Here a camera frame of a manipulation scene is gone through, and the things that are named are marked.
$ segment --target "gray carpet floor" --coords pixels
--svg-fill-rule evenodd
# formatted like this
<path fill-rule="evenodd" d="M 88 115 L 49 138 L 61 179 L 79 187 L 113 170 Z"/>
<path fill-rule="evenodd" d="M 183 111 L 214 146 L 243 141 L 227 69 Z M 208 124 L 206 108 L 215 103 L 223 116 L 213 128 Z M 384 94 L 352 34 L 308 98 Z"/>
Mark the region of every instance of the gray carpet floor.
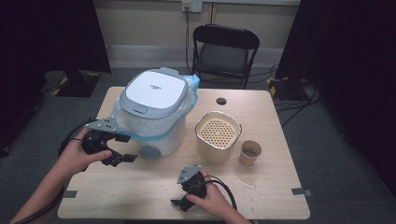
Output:
<path fill-rule="evenodd" d="M 8 223 L 35 190 L 57 159 L 65 136 L 80 122 L 94 118 L 108 88 L 126 86 L 146 69 L 114 68 L 103 74 L 90 98 L 55 97 L 45 93 L 38 112 L 26 123 L 10 145 L 8 157 L 0 158 L 0 223 Z M 188 74 L 185 68 L 177 68 Z M 270 71 L 255 68 L 252 74 Z M 62 73 L 47 74 L 47 87 Z M 251 90 L 268 90 L 263 80 L 271 74 L 254 76 Z M 200 88 L 240 89 L 237 80 L 202 81 Z M 314 93 L 314 86 L 306 92 Z M 285 123 L 300 102 L 274 100 L 281 123 Z M 306 106 L 283 128 L 290 153 L 307 197 L 311 217 L 302 221 L 260 220 L 260 223 L 396 223 L 396 202 L 366 159 L 342 137 L 342 129 L 331 110 L 322 102 Z M 53 223 L 182 223 L 169 221 L 64 220 L 53 216 Z"/>

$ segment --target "perforated steamer basket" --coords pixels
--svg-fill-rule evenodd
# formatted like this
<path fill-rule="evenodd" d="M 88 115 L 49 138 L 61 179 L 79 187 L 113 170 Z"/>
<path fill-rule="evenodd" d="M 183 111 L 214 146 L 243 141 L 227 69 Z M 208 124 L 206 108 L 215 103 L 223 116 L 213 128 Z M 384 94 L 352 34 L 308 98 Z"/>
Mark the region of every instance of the perforated steamer basket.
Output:
<path fill-rule="evenodd" d="M 196 125 L 198 154 L 210 163 L 224 163 L 242 132 L 241 124 L 229 115 L 212 111 Z"/>

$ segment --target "brown cup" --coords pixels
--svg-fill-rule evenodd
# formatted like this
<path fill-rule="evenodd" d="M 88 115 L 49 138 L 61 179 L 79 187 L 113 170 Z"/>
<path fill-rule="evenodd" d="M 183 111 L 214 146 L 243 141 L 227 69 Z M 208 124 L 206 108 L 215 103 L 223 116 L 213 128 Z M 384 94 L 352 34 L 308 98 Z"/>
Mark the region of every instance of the brown cup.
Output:
<path fill-rule="evenodd" d="M 242 144 L 239 161 L 243 165 L 252 166 L 260 154 L 262 154 L 262 147 L 255 141 L 247 140 Z"/>

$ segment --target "light wood table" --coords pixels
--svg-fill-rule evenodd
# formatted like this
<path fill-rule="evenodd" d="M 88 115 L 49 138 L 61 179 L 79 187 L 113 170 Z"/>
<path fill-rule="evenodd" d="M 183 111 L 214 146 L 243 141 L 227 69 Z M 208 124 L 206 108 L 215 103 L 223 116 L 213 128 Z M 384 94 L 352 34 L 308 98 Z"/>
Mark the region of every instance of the light wood table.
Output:
<path fill-rule="evenodd" d="M 123 87 L 108 90 L 97 118 L 110 115 L 122 90 Z M 226 105 L 216 103 L 220 97 L 227 100 Z M 232 156 L 222 165 L 208 164 L 196 151 L 195 125 L 214 110 L 232 116 L 242 125 Z M 238 161 L 241 145 L 247 140 L 262 146 L 262 154 L 250 168 Z M 140 149 L 135 140 L 126 144 L 109 141 L 108 145 L 121 154 L 136 154 Z M 72 178 L 67 190 L 76 191 L 77 195 L 63 199 L 58 215 L 61 218 L 217 220 L 197 205 L 183 212 L 170 202 L 185 195 L 177 178 L 182 167 L 194 164 L 202 165 L 228 185 L 238 211 L 247 219 L 307 219 L 310 216 L 305 196 L 291 191 L 300 189 L 301 183 L 270 94 L 207 89 L 198 90 L 197 105 L 187 116 L 185 136 L 175 153 L 155 161 L 138 157 L 135 162 L 124 162 L 117 167 L 101 162 L 91 164 L 85 172 Z"/>

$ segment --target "chair backrest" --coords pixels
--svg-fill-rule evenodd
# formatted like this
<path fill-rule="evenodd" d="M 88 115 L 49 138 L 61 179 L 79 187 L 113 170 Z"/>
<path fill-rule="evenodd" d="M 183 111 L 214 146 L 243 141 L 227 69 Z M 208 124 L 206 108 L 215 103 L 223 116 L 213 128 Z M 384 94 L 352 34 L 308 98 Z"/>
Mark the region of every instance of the chair backrest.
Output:
<path fill-rule="evenodd" d="M 257 50 L 260 45 L 260 39 L 249 30 L 216 24 L 195 28 L 192 38 L 195 47 L 197 47 L 197 41 L 239 49 Z"/>

